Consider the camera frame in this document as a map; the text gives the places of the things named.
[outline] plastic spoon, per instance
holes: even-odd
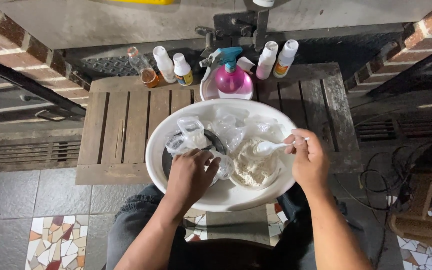
[[[257,156],[260,157],[264,157],[264,156],[269,156],[271,155],[276,149],[281,148],[281,147],[285,147],[288,145],[292,145],[292,144],[285,144],[285,143],[280,143],[280,144],[275,144],[272,142],[261,142],[258,144],[258,146],[256,147],[256,151],[255,154]]]

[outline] yellow container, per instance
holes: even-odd
[[[154,4],[154,5],[169,5],[173,3],[174,0],[109,0],[118,2],[130,2],[139,4]]]

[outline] gray jeans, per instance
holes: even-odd
[[[126,249],[146,226],[162,198],[163,193],[152,184],[145,187],[141,193],[126,199],[108,234],[106,270],[114,269]],[[311,213],[306,196],[295,183],[277,200],[290,222],[271,255],[265,260],[267,264],[263,268],[315,270]],[[204,265],[191,256],[190,247],[184,240],[185,234],[186,230],[178,226],[169,255],[169,270],[201,270]]]

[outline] brick wall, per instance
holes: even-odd
[[[348,93],[365,94],[432,54],[432,11],[414,23],[414,33],[391,42],[345,81]]]
[[[73,73],[73,67],[1,11],[0,63],[65,98],[87,105],[89,85]]]

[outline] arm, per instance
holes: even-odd
[[[296,154],[292,173],[308,199],[318,270],[370,270],[369,260],[339,212],[327,184],[329,160],[317,136],[305,129],[293,129],[285,149]]]
[[[193,149],[173,158],[166,194],[148,223],[131,243],[115,270],[162,270],[170,259],[174,234],[184,214],[206,192],[220,157]]]

